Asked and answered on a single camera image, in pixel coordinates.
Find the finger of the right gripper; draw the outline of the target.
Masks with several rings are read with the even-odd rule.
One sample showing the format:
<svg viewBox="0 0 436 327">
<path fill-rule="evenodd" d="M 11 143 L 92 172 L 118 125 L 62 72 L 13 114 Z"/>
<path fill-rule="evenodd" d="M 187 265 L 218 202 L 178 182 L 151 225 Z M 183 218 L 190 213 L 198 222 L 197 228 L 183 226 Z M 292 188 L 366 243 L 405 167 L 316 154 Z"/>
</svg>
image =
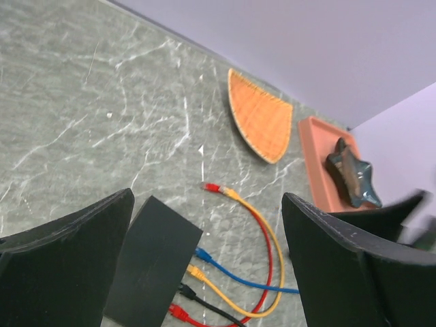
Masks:
<svg viewBox="0 0 436 327">
<path fill-rule="evenodd" d="M 390 206 L 365 211 L 330 213 L 330 215 L 378 237 L 396 242 L 402 232 L 404 220 L 426 200 L 428 200 L 428 191 L 417 190 L 410 197 Z"/>
</svg>

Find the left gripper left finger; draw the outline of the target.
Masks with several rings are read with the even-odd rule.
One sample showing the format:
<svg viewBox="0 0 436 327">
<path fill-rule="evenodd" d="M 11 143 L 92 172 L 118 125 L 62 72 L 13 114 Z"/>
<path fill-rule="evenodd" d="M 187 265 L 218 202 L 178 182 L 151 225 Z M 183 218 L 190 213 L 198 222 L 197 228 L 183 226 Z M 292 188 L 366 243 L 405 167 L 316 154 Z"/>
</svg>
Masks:
<svg viewBox="0 0 436 327">
<path fill-rule="evenodd" d="M 1 239 L 2 326 L 100 326 L 134 208 L 122 189 Z"/>
</svg>

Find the black network switch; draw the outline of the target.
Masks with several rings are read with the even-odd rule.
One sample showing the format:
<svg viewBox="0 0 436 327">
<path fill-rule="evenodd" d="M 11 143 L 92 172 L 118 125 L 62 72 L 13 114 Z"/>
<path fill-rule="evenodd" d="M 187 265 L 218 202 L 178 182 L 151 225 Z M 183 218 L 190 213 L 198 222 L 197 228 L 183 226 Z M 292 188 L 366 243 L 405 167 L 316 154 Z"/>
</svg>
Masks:
<svg viewBox="0 0 436 327">
<path fill-rule="evenodd" d="M 160 326 L 203 231 L 156 197 L 131 223 L 104 315 L 121 326 Z"/>
</svg>

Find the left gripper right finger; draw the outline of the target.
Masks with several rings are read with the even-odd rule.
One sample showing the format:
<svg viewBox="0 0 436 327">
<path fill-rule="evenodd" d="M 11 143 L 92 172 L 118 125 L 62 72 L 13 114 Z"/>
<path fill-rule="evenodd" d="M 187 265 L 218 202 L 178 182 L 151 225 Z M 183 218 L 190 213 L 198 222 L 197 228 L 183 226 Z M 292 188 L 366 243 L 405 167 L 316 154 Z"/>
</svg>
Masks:
<svg viewBox="0 0 436 327">
<path fill-rule="evenodd" d="M 435 255 L 378 237 L 293 193 L 282 216 L 308 326 L 434 326 Z"/>
</svg>

